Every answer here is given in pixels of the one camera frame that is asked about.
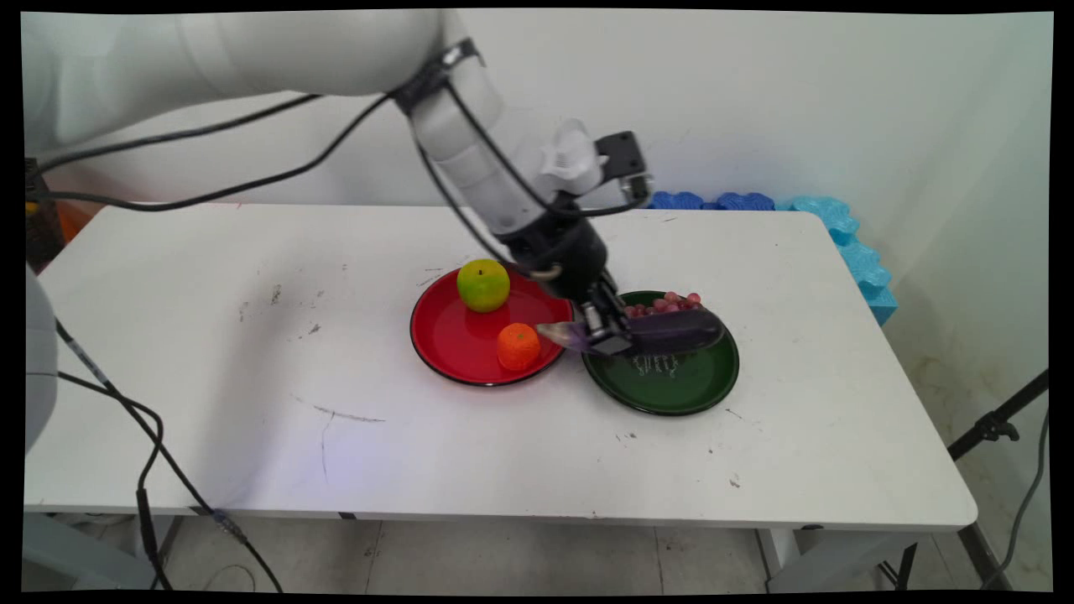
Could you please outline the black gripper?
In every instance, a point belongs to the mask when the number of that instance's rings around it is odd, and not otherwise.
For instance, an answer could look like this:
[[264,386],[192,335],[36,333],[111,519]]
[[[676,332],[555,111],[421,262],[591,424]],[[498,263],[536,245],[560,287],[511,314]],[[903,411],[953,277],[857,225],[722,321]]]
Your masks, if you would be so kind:
[[628,320],[637,310],[624,302],[607,272],[607,248],[586,218],[545,211],[529,225],[503,233],[503,245],[553,298],[582,312],[582,353],[616,356],[633,348]]

